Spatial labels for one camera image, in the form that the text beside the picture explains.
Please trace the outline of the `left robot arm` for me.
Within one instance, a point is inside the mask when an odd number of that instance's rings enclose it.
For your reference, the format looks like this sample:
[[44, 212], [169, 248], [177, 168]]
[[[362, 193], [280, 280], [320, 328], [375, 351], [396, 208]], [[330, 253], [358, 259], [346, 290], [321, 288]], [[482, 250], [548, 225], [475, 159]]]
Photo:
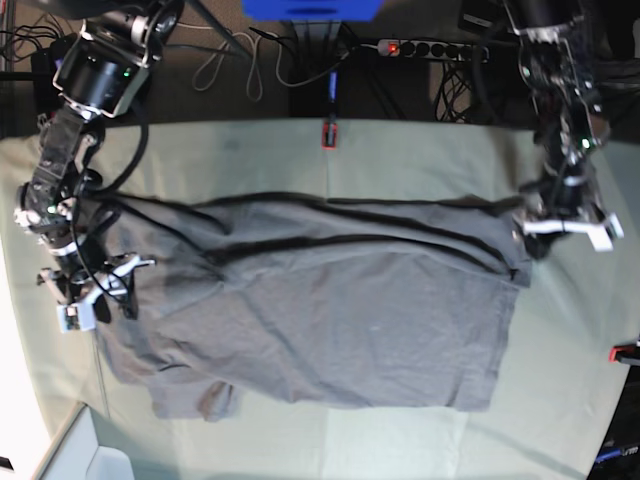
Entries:
[[518, 220], [525, 247], [540, 260], [561, 238], [583, 234], [595, 251], [610, 251], [624, 232], [603, 204], [591, 161], [610, 124], [596, 87], [585, 9], [578, 1], [508, 1], [505, 9], [539, 121], [534, 138], [546, 153], [540, 177], [520, 188], [537, 199]]

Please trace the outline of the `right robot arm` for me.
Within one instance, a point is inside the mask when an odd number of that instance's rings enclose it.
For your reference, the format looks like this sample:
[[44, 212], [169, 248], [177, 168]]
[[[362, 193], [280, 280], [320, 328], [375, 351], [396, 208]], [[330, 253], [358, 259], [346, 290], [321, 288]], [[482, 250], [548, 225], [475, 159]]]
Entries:
[[57, 264], [37, 282], [56, 301], [64, 332], [90, 331], [109, 322], [113, 301], [129, 318], [137, 314], [134, 272], [149, 265], [136, 253], [110, 256], [99, 226], [81, 212], [82, 201], [109, 194], [131, 175], [144, 153], [148, 125], [131, 163], [109, 186], [90, 169], [104, 140], [102, 121], [127, 111], [142, 114], [136, 96], [181, 17], [181, 1], [41, 1], [47, 13], [82, 23], [53, 77], [61, 107], [40, 136], [31, 179], [19, 187], [14, 221], [38, 238]]

